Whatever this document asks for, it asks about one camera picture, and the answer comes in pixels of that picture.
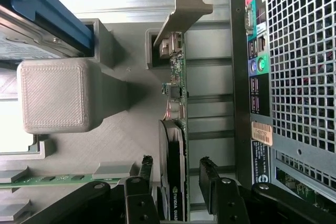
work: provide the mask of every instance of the ventilation grille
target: ventilation grille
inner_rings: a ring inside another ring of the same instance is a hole
[[[336,191],[336,178],[283,153],[277,152],[277,159]]]
[[[335,153],[336,0],[267,6],[274,133]]]

